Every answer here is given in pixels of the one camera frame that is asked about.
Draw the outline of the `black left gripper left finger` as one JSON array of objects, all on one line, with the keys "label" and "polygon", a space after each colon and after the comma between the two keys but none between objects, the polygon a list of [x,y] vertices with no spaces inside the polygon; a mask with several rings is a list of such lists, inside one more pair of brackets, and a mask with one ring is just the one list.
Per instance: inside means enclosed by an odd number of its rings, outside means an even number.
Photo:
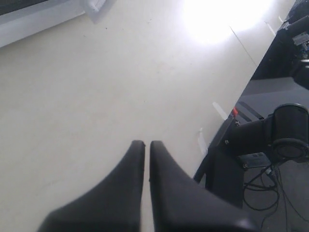
[{"label": "black left gripper left finger", "polygon": [[51,212],[42,232],[139,232],[145,144],[132,141],[124,157],[99,184]]}]

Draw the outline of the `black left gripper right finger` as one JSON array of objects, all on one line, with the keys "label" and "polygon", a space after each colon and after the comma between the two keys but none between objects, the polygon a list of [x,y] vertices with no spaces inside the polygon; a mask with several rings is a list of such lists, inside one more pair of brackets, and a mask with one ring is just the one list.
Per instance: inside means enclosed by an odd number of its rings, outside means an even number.
[{"label": "black left gripper right finger", "polygon": [[258,232],[245,211],[202,189],[162,141],[150,144],[150,192],[156,232]]}]

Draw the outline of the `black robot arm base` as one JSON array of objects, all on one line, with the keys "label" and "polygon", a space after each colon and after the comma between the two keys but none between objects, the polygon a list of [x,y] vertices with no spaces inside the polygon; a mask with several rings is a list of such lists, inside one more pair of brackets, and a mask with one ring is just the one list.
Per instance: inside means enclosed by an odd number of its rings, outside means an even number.
[{"label": "black robot arm base", "polygon": [[236,156],[263,152],[271,163],[309,160],[309,111],[300,104],[283,104],[266,118],[227,131]]}]

